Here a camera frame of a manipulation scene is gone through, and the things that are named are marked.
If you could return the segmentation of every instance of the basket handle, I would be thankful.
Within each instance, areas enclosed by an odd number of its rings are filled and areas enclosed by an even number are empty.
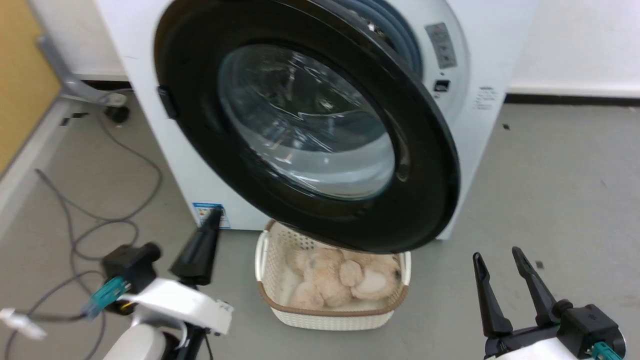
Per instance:
[[[400,256],[400,266],[402,266],[404,270],[402,272],[402,283],[409,285],[411,281],[411,252],[404,252],[402,256]]]
[[[269,231],[264,230],[260,233],[258,243],[255,246],[255,279],[257,281],[262,281],[262,276],[264,276],[268,245]]]

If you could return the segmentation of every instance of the open black door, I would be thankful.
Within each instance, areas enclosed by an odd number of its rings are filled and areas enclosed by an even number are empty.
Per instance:
[[[156,36],[168,113],[229,186],[317,240],[401,252],[435,238],[460,169],[420,79],[330,0],[177,0]]]

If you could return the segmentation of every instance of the gray metal leg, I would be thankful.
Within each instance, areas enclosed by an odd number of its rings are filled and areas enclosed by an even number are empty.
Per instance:
[[[58,49],[46,35],[38,37],[38,47],[63,84],[62,97],[115,108],[122,107],[127,102],[125,95],[98,90],[78,79],[75,74],[69,71]]]

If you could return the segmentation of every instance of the teddy bear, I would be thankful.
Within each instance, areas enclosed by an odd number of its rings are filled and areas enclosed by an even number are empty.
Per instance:
[[[338,307],[352,298],[384,299],[397,290],[400,280],[400,267],[393,255],[330,247],[292,249],[287,253],[287,264],[304,279],[289,299],[289,305],[299,309]]]

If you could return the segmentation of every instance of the white washing machine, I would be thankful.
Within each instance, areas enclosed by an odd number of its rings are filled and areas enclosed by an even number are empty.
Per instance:
[[[449,237],[538,0],[96,2],[197,222],[385,252]]]

